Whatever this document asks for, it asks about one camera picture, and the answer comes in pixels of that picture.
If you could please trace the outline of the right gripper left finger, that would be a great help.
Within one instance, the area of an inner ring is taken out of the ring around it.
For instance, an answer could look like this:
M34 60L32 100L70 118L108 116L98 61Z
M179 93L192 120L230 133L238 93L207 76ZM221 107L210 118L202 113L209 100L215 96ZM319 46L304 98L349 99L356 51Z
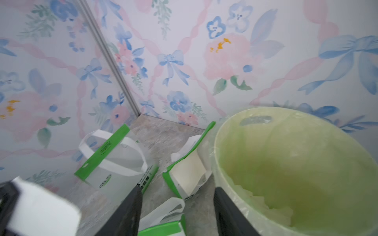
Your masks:
M95 236L137 236L142 201L141 187L137 185Z

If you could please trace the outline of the green white bag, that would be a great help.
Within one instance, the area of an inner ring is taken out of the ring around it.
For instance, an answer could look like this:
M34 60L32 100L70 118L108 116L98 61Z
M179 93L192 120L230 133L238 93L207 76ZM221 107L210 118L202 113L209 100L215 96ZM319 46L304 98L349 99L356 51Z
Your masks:
M185 236L185 201L172 197L140 219L138 236Z
M114 133L95 130L79 144L85 158L76 177L99 190L108 201L121 203L135 186L145 191L158 164L127 125Z
M207 135L215 125L213 121L201 135L189 137L178 152L171 154L172 164L162 173L168 188L181 199L195 195L212 175L206 148Z

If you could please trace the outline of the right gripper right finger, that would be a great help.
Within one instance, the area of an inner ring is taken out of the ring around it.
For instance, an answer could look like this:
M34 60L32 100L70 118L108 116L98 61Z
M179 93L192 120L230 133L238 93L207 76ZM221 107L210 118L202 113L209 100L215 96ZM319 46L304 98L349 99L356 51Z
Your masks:
M260 236L221 187L215 188L213 202L220 236Z

